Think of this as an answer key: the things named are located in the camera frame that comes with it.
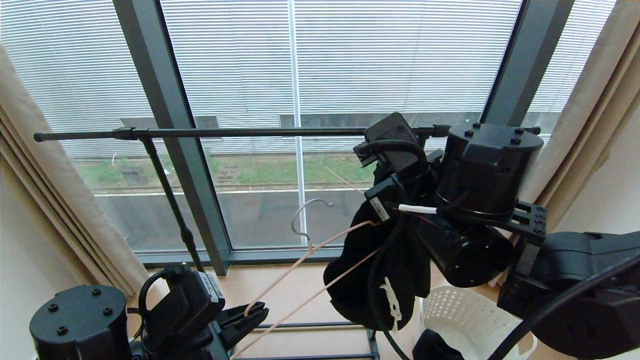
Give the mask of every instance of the curtain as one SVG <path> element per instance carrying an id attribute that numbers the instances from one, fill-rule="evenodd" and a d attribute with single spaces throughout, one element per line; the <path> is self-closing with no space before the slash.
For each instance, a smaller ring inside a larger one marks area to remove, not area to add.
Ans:
<path id="1" fill-rule="evenodd" d="M 58 142 L 38 143 L 51 128 L 0 45 L 0 153 L 57 234 L 49 241 L 81 283 L 137 294 L 148 273 L 101 210 Z"/>
<path id="2" fill-rule="evenodd" d="M 638 107 L 640 3 L 618 1 L 520 198 L 560 222 Z"/>

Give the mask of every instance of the laundry basket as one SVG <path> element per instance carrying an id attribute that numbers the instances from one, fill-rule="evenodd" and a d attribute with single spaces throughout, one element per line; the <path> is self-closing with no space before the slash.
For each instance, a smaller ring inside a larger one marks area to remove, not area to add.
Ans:
<path id="1" fill-rule="evenodd" d="M 462 353 L 465 360 L 489 358 L 520 323 L 486 297 L 453 286 L 432 289 L 420 308 L 423 330 L 439 333 L 450 347 Z M 538 339 L 531 336 L 533 341 L 529 350 L 521 354 L 515 346 L 504 359 L 527 359 L 538 344 Z"/>

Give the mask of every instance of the metal hanger hook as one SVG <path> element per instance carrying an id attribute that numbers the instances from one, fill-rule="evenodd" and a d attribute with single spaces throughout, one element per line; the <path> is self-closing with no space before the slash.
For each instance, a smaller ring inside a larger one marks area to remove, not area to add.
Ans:
<path id="1" fill-rule="evenodd" d="M 307 233 L 303 233 L 301 231 L 296 230 L 296 219 L 298 218 L 300 211 L 302 211 L 304 208 L 307 207 L 307 205 L 311 204 L 312 202 L 322 202 L 324 205 L 333 206 L 332 202 L 328 202 L 327 200 L 320 199 L 320 198 L 315 198 L 315 199 L 306 201 L 304 204 L 302 204 L 302 206 L 300 206 L 300 209 L 298 209 L 296 213 L 293 214 L 293 219 L 291 219 L 291 231 L 293 231 L 294 234 L 304 236 L 307 238 L 307 246 L 309 247 L 309 250 L 313 249 L 313 247 L 311 246 L 311 237 L 309 237 L 309 234 Z"/>

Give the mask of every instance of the black cloth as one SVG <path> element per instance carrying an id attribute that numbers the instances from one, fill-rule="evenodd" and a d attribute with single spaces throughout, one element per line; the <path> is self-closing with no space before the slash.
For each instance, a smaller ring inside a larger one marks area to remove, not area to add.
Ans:
<path id="1" fill-rule="evenodd" d="M 440 334 L 426 329 L 413 347 L 413 360 L 464 360 L 464 357 L 447 345 Z"/>
<path id="2" fill-rule="evenodd" d="M 353 217 L 351 226 L 363 221 L 379 221 L 378 216 L 368 202 L 364 202 Z M 327 265 L 324 270 L 324 283 L 328 284 L 340 274 L 355 265 L 362 258 L 376 250 L 387 239 L 396 224 L 388 220 L 378 226 L 363 226 L 351 231 L 345 241 L 340 257 Z M 400 232 L 393 246 L 385 253 L 374 277 L 374 294 L 381 310 L 383 322 L 391 329 L 394 318 L 389 311 L 387 293 L 380 289 L 389 279 L 396 294 L 402 320 L 398 321 L 398 329 L 402 329 L 411 319 L 415 296 L 429 295 L 431 285 L 431 268 L 426 247 L 417 237 L 410 236 L 411 226 Z M 378 326 L 367 296 L 367 277 L 371 269 L 373 257 L 355 268 L 347 276 L 330 286 L 327 291 L 331 303 L 344 318 L 359 323 L 373 330 L 381 330 Z"/>

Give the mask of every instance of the white wall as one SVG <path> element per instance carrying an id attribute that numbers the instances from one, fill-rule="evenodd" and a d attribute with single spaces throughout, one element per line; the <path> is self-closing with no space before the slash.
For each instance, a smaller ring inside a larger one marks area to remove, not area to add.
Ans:
<path id="1" fill-rule="evenodd" d="M 640 110 L 616 140 L 609 160 L 593 174 L 555 231 L 640 231 L 639 133 Z M 640 359 L 640 349 L 615 359 Z"/>
<path id="2" fill-rule="evenodd" d="M 34 225 L 44 214 L 0 162 L 0 359 L 34 359 L 29 321 L 61 290 L 78 285 Z"/>

